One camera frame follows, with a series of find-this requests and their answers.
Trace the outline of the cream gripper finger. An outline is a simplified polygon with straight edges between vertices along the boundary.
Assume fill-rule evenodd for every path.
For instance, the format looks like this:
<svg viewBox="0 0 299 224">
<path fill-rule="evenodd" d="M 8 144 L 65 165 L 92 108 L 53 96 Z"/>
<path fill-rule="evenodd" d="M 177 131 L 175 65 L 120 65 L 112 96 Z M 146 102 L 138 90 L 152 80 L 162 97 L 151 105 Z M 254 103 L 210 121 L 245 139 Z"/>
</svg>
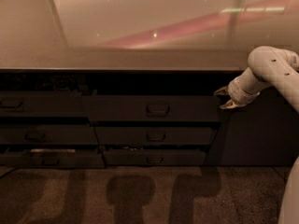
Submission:
<svg viewBox="0 0 299 224">
<path fill-rule="evenodd" d="M 216 91 L 214 91 L 213 95 L 214 96 L 228 96 L 229 95 L 228 87 L 224 86 L 224 87 L 217 89 Z"/>
<path fill-rule="evenodd" d="M 227 101 L 225 104 L 220 105 L 220 109 L 222 109 L 222 110 L 235 109 L 235 108 L 239 108 L 239 107 L 240 107 L 240 104 L 234 102 L 232 99 Z"/>
</svg>

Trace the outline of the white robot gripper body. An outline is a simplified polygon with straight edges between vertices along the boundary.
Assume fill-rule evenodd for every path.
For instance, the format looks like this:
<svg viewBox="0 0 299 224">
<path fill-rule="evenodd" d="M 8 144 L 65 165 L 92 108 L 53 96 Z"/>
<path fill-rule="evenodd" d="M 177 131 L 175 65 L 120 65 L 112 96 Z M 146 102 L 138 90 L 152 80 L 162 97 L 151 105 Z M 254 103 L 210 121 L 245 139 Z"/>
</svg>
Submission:
<svg viewBox="0 0 299 224">
<path fill-rule="evenodd" d="M 246 106 L 260 94 L 259 81 L 236 77 L 229 83 L 228 93 L 231 97 L 231 107 Z"/>
</svg>

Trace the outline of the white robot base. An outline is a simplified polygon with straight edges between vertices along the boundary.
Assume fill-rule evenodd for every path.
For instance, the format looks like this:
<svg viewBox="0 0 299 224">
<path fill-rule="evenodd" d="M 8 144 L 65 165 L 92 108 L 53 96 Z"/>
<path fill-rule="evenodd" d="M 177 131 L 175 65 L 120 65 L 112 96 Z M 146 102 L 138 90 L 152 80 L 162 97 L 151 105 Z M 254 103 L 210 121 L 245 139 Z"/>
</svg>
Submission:
<svg viewBox="0 0 299 224">
<path fill-rule="evenodd" d="M 278 224 L 299 224 L 299 157 L 288 176 Z"/>
</svg>

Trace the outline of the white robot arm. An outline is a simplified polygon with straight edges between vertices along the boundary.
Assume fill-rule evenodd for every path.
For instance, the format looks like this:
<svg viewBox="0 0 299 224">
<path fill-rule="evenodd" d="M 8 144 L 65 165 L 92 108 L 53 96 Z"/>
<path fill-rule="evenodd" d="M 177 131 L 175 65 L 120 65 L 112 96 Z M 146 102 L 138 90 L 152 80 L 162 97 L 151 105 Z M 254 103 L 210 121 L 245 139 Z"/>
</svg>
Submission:
<svg viewBox="0 0 299 224">
<path fill-rule="evenodd" d="M 299 112 L 299 57 L 294 51 L 261 46 L 248 57 L 248 68 L 214 95 L 229 96 L 221 109 L 246 106 L 269 87 L 274 87 Z"/>
</svg>

